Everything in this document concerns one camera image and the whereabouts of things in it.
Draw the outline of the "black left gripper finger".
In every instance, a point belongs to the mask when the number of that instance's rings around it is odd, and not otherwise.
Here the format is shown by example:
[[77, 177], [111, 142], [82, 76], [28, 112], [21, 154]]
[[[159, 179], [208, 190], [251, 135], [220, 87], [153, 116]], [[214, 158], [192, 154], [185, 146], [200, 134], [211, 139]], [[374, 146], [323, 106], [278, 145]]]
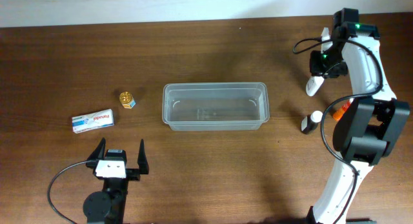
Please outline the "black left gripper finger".
[[96, 149], [89, 155], [87, 160], [88, 161], [102, 160], [104, 158], [105, 145], [106, 145], [106, 139], [103, 137], [101, 141], [99, 142], [98, 146], [96, 147]]
[[140, 174], [149, 174], [149, 164], [146, 158], [144, 139], [141, 139], [140, 141], [137, 164], [139, 166]]

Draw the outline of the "white calamine lotion bottle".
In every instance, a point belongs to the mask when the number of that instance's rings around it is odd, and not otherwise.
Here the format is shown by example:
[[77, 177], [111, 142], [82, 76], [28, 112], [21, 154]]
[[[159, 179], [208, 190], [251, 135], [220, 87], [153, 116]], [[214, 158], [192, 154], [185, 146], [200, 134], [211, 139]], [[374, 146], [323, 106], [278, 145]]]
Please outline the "white calamine lotion bottle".
[[305, 87], [306, 93], [308, 96], [312, 97], [316, 92], [321, 88], [325, 78], [322, 76], [312, 76]]

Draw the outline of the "orange bottle white cap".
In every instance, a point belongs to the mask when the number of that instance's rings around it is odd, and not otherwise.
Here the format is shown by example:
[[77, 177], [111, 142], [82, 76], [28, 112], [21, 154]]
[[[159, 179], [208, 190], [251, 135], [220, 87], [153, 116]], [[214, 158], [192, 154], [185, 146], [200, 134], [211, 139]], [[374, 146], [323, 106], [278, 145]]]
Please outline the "orange bottle white cap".
[[336, 110], [332, 117], [335, 121], [339, 121], [342, 117], [343, 114], [348, 110], [349, 106], [351, 105], [353, 99], [347, 100], [338, 110]]

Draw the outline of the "black bottle white cap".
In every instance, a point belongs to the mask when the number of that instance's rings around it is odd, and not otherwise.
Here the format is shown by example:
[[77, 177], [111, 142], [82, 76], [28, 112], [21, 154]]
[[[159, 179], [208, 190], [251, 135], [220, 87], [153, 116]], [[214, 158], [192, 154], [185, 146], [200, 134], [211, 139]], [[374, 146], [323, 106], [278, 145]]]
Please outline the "black bottle white cap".
[[309, 134], [314, 131], [321, 122], [322, 117], [323, 113], [319, 110], [307, 115], [301, 122], [301, 132], [304, 134]]

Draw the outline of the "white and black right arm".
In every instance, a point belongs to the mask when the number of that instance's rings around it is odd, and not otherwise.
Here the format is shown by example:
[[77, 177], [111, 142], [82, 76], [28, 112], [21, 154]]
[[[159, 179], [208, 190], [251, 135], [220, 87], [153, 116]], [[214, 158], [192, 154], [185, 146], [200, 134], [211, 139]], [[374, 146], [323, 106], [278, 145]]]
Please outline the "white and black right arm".
[[410, 114], [387, 83], [379, 56], [375, 25], [359, 22], [356, 9], [343, 8], [333, 17], [333, 29], [318, 38], [321, 50], [310, 55], [313, 96], [326, 78], [349, 75], [352, 95], [348, 110], [335, 126], [328, 151], [335, 162], [326, 187], [307, 214], [308, 223], [345, 223], [348, 208], [366, 175], [387, 157]]

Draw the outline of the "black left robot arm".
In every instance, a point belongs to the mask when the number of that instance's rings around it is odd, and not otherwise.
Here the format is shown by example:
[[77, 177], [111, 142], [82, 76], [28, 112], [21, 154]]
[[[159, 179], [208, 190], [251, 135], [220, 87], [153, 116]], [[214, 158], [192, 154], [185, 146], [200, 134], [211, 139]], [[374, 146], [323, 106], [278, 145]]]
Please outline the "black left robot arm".
[[87, 223], [122, 223], [125, 213], [128, 184], [139, 181], [149, 173], [145, 154], [145, 142], [140, 141], [137, 168], [127, 168], [125, 150], [105, 149], [106, 139], [102, 139], [87, 158], [86, 166], [93, 175], [103, 181], [100, 191], [91, 193], [83, 203], [83, 213]]

